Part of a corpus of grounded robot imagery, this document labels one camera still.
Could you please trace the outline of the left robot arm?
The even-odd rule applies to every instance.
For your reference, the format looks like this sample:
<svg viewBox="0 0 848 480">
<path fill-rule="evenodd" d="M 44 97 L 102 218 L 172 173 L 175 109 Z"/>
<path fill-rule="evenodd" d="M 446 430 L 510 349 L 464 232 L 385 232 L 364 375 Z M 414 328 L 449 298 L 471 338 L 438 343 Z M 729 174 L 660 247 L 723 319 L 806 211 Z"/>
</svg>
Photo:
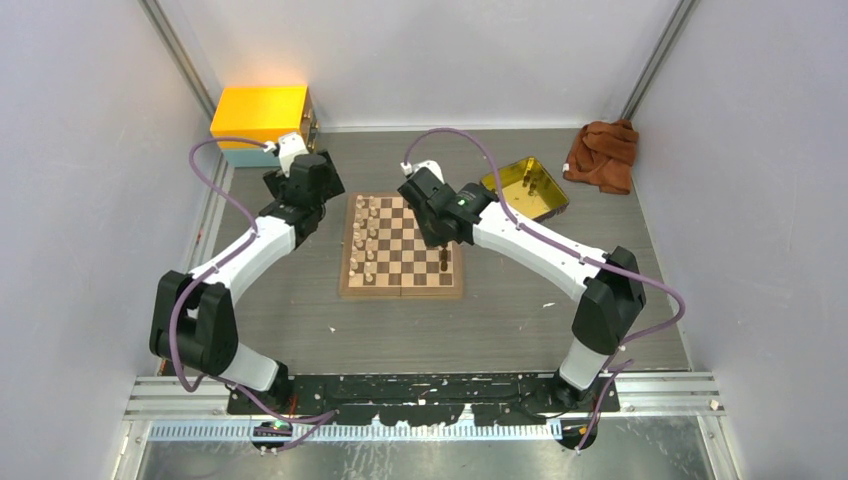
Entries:
<svg viewBox="0 0 848 480">
<path fill-rule="evenodd" d="M 292 397 L 288 370 L 240 341 L 235 305 L 270 266 L 315 232 L 327 201 L 345 189 L 326 150 L 297 155 L 289 172 L 271 170 L 263 179 L 274 199 L 253 227 L 195 270 L 161 277 L 149 348 L 157 357 L 177 355 L 188 368 L 253 390 L 257 405 L 277 413 Z"/>
</svg>

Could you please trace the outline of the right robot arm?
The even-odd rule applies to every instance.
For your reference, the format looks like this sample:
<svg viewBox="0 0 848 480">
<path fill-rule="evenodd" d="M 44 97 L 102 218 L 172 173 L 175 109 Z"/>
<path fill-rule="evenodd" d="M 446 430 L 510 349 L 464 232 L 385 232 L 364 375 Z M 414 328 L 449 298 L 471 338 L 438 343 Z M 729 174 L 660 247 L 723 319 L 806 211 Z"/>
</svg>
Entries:
<svg viewBox="0 0 848 480">
<path fill-rule="evenodd" d="M 550 281 L 576 302 L 573 340 L 554 376 L 555 396 L 567 410 L 582 409 L 594 381 L 646 304 L 636 280 L 635 255 L 588 247 L 538 224 L 480 184 L 454 190 L 434 161 L 402 169 L 398 191 L 414 214 L 425 244 L 468 244 L 511 258 Z"/>
</svg>

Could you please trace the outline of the dark piece back row bottom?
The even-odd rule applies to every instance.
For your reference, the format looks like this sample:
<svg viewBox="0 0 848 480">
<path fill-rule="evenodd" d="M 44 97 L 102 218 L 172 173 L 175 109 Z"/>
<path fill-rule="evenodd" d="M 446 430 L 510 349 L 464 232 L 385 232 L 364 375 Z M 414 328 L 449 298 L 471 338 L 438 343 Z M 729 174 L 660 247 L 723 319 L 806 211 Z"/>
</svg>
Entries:
<svg viewBox="0 0 848 480">
<path fill-rule="evenodd" d="M 441 272 L 448 270 L 450 260 L 450 252 L 446 247 L 443 247 L 439 252 L 439 267 Z"/>
</svg>

